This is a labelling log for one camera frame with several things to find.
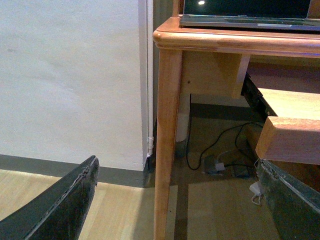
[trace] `laminate floor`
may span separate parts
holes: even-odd
[[[238,121],[194,118],[190,138],[190,164],[219,133]],[[208,154],[215,157],[234,148],[238,131],[224,135]],[[243,136],[239,144],[245,144]],[[234,153],[225,163],[242,158]],[[19,209],[59,178],[0,170],[0,219]],[[279,240],[264,199],[251,202],[249,187],[254,177],[235,178],[228,168],[223,176],[192,171],[185,158],[174,162],[167,217],[167,240]],[[153,178],[151,187],[138,188],[99,182],[80,240],[152,240],[154,218]]]

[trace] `laptop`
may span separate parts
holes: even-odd
[[[311,0],[184,0],[182,27],[320,31]]]

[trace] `baseboard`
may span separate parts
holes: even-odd
[[[78,164],[19,156],[0,155],[0,169],[47,176],[63,177]],[[147,165],[143,171],[101,166],[98,181],[102,183],[144,188],[148,181]]]

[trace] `laptop screen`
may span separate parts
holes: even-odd
[[[305,19],[311,0],[184,0],[183,14]]]

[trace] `white charger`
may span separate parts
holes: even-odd
[[[260,183],[260,181],[256,181],[255,183],[251,184],[250,186],[250,191],[254,193],[254,196],[251,198],[251,201],[255,204],[255,205],[261,205],[261,198],[264,194],[264,189]]]

